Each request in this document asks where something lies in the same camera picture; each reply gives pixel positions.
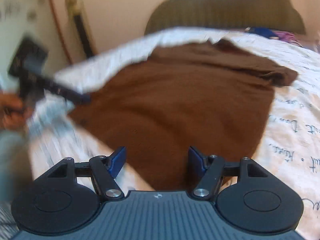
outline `brown cloth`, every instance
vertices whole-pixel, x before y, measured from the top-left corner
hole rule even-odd
[[[70,117],[112,149],[156,190],[186,189],[188,147],[227,161],[251,157],[274,97],[297,72],[227,40],[157,47],[129,65],[92,103]]]

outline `metal bolt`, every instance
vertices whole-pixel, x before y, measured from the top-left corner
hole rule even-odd
[[[193,191],[193,194],[195,194],[198,197],[206,197],[207,195],[209,195],[209,191],[204,188],[198,188]]]
[[[108,197],[119,197],[121,195],[121,191],[118,189],[109,189],[106,192]]]

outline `human hand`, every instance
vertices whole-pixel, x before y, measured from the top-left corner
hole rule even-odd
[[[0,111],[3,112],[0,128],[17,130],[26,124],[26,120],[32,116],[33,109],[27,108],[23,114],[13,112],[10,115],[4,113],[5,107],[11,107],[23,111],[23,102],[15,94],[0,94]]]

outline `bed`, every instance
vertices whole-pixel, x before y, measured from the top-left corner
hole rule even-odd
[[[169,47],[207,40],[215,43],[221,38],[229,39],[242,49],[296,70],[299,77],[291,87],[276,88],[269,121],[253,159],[300,195],[305,209],[297,231],[306,239],[318,240],[320,227],[314,225],[318,224],[320,213],[320,190],[317,187],[320,177],[320,153],[317,152],[320,148],[320,55],[255,34],[219,29],[257,26],[252,22],[243,22],[241,26],[236,23],[221,26],[210,17],[196,21],[201,16],[194,15],[194,11],[201,14],[199,8],[204,8],[203,4],[197,4],[193,7],[194,11],[184,12],[177,18],[173,8],[183,6],[186,1],[191,0],[165,1],[151,16],[146,28],[147,36],[60,71],[56,74],[56,80],[79,92],[95,91],[102,88],[126,65],[145,60],[158,45]],[[278,7],[284,8],[285,17],[279,9],[275,14],[279,18],[271,22],[260,14],[258,19],[265,23],[264,27],[304,34],[300,15],[290,2],[287,4],[287,0],[279,1],[282,1],[283,7],[277,2]],[[171,10],[170,13],[161,21],[168,10]],[[65,157],[71,156],[76,162],[86,162],[93,156],[112,153],[107,145],[72,123],[66,116],[72,108],[70,103],[51,94],[37,105],[28,124],[29,154],[34,178]],[[93,189],[89,179],[79,178],[78,182]],[[125,194],[133,189],[153,190],[127,164],[116,182]],[[236,178],[225,187],[233,183],[236,183]]]

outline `beige wall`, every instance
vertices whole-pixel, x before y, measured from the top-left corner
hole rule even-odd
[[[98,52],[142,36],[152,11],[162,1],[164,0],[84,0]],[[64,0],[54,0],[54,3],[68,49],[73,59],[80,61],[83,59],[80,55],[81,48],[75,41],[74,33],[70,31]],[[320,0],[292,0],[292,3],[303,17],[308,34],[315,35],[320,29]]]
[[[19,11],[5,15],[5,3],[17,4]],[[27,21],[27,12],[36,11],[36,20]],[[0,85],[3,89],[14,89],[17,81],[7,75],[13,54],[24,33],[29,33],[49,50],[44,73],[53,74],[66,67],[67,59],[61,48],[57,29],[53,21],[48,0],[39,4],[38,0],[0,0]]]

